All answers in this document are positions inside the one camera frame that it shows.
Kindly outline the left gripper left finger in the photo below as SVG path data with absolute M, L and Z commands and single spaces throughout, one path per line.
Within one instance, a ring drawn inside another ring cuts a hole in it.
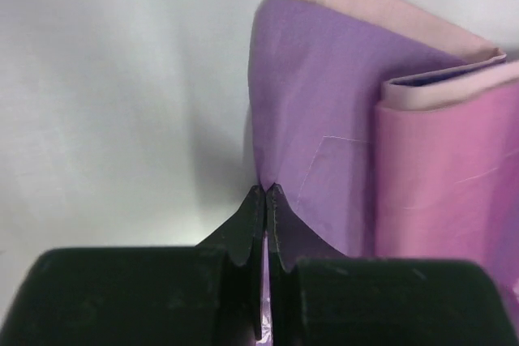
M 196 246 L 60 248 L 32 265 L 4 345 L 253 345 L 262 336 L 265 193 Z

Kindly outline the purple printed cloth placemat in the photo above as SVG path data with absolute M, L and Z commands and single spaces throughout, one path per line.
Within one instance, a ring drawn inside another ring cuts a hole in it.
M 265 0 L 255 168 L 349 258 L 467 259 L 518 320 L 518 65 L 404 0 Z

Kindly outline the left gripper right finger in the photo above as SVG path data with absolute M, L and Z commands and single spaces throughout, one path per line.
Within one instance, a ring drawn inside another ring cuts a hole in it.
M 275 345 L 515 345 L 497 287 L 459 260 L 349 258 L 266 194 Z

